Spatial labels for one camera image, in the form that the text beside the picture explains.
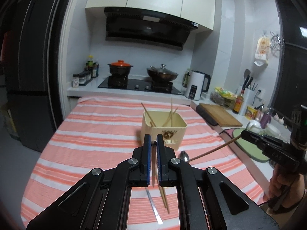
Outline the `person's right hand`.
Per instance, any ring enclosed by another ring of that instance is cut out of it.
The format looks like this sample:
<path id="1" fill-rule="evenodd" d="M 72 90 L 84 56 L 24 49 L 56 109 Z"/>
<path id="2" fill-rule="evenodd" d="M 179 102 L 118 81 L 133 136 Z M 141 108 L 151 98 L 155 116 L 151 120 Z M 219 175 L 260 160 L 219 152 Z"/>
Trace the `person's right hand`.
<path id="1" fill-rule="evenodd" d="M 293 173 L 276 164 L 269 184 L 269 207 L 286 212 L 296 207 L 304 197 L 304 175 Z"/>

